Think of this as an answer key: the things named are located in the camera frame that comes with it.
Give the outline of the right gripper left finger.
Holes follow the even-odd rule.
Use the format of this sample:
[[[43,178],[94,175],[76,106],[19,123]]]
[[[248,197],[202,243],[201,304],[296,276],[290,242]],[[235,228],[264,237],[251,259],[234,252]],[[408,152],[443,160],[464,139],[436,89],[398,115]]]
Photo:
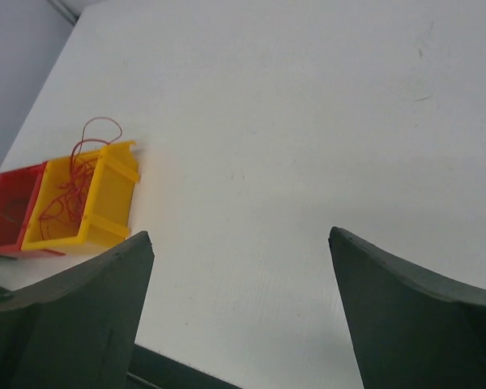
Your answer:
[[[155,255],[142,231],[0,295],[0,388],[122,388]]]

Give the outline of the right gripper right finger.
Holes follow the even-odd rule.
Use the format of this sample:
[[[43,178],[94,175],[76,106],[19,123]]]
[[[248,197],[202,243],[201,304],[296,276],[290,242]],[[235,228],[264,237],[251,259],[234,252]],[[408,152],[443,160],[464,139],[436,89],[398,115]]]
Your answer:
[[[486,289],[346,229],[328,243],[364,387],[486,388]]]

